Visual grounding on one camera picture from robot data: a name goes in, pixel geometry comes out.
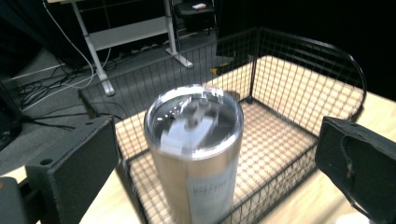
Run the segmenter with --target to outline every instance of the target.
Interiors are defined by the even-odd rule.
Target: dark background
[[[85,65],[76,51],[64,42],[42,6],[42,0],[0,1],[0,71],[14,76],[42,48],[74,67]],[[163,0],[82,1],[82,17],[89,32],[116,27],[163,15]],[[367,78],[368,91],[396,101],[396,7],[392,1],[264,1],[216,0],[219,37],[254,26],[326,42],[353,56]],[[89,55],[70,4],[48,4],[55,19],[75,44]],[[112,50],[139,49],[147,42],[162,43],[166,35],[131,43]]]
[[[262,26],[335,45],[361,66],[368,91],[396,101],[392,1],[217,1],[219,36]]]

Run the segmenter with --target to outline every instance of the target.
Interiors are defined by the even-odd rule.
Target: black cable
[[[88,113],[75,113],[75,114],[63,114],[63,115],[54,115],[54,116],[47,116],[47,117],[38,117],[38,118],[33,118],[33,120],[57,119],[57,118],[75,117],[75,116],[83,116],[83,115],[88,115]]]
[[[48,123],[35,121],[34,119],[31,119],[30,117],[27,117],[27,116],[24,116],[21,119],[21,122],[22,123],[33,123],[33,124],[37,124],[37,125],[41,125],[41,126],[45,126],[45,127],[60,128],[60,129],[64,129],[69,132],[76,129],[76,127],[72,127],[72,126],[68,126],[68,125],[48,124]]]

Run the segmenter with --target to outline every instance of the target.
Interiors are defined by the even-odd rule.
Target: white desk
[[[175,59],[182,63],[184,66],[188,68],[193,67],[192,63],[190,63],[186,58],[177,53],[172,23],[171,6],[169,0],[163,0],[163,4],[165,7],[164,17],[128,24],[117,28],[95,32],[92,34],[89,34],[85,27],[84,21],[79,13],[76,1],[78,0],[48,0],[49,3],[60,2],[64,4],[72,4],[85,42],[87,43],[88,49],[90,50],[90,54],[95,63],[97,70],[96,72],[99,76],[99,79],[102,81],[102,85],[106,95],[114,95],[115,90],[113,89],[110,81],[107,79],[106,71],[103,69],[103,66],[101,65],[97,56],[96,51],[100,49],[107,49],[139,39],[168,33],[170,48],[166,51],[170,55],[173,55]]]

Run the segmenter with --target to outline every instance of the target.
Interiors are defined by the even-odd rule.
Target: desk leg
[[[96,65],[96,72],[98,73],[99,79],[102,81],[103,89],[105,90],[107,96],[112,96],[115,94],[113,86],[111,85],[110,81],[107,79],[107,74],[105,70],[103,70],[102,65],[100,64],[98,55],[96,54],[96,50],[91,42],[90,35],[88,34],[87,29],[85,28],[84,21],[82,20],[81,15],[79,14],[79,10],[76,2],[72,2],[72,6],[76,13],[79,26],[81,27],[82,33],[84,35],[85,42],[87,42],[88,49],[90,50],[91,56]]]
[[[178,60],[181,64],[183,64],[187,68],[193,67],[193,64],[189,62],[185,57],[181,56],[176,51],[176,44],[175,44],[175,33],[173,29],[172,23],[172,14],[169,0],[163,0],[163,4],[165,5],[165,22],[166,22],[166,29],[168,30],[169,36],[169,46],[170,48],[166,50],[170,55],[173,55],[176,60]]]

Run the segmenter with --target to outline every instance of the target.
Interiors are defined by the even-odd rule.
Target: floor
[[[216,40],[215,32],[211,32],[210,35],[207,34],[207,31],[181,33],[181,50]],[[138,52],[132,52],[129,57],[120,57],[116,66],[112,64],[114,62],[107,62],[108,70],[106,73],[109,77],[112,77],[122,74],[123,71],[131,70],[134,66],[167,57],[168,54],[165,49],[169,48],[168,46],[168,43],[165,42],[161,46],[144,47]],[[20,86],[29,83],[50,85],[62,80],[70,72],[71,70],[66,66],[60,67],[59,62],[53,55],[43,49],[16,76],[15,80]],[[69,83],[64,82],[62,86],[53,88],[40,101],[22,109],[24,116],[33,119],[35,122],[41,122],[41,124],[24,122],[21,134],[0,151],[0,175],[23,166],[34,156],[70,133],[72,128],[90,119],[78,98],[78,89],[98,81],[97,77],[90,81],[91,75],[89,70],[86,73],[80,73]]]

